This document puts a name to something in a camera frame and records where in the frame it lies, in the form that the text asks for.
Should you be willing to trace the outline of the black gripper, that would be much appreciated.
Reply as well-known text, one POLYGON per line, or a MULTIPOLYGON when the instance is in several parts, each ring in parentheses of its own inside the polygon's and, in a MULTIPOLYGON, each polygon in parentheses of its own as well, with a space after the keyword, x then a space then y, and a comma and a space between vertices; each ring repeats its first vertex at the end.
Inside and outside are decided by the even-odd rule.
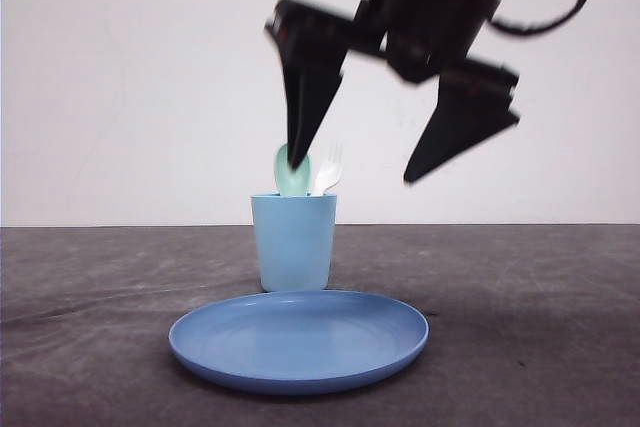
POLYGON ((519 75, 504 66, 463 60, 498 3, 361 0, 354 18, 347 18, 301 0, 278 0, 265 31, 281 60, 289 167, 297 169, 307 155, 341 85, 350 50, 384 56, 403 80, 415 84, 442 71, 436 108, 403 175, 408 184, 517 125, 519 116, 510 106, 519 75))

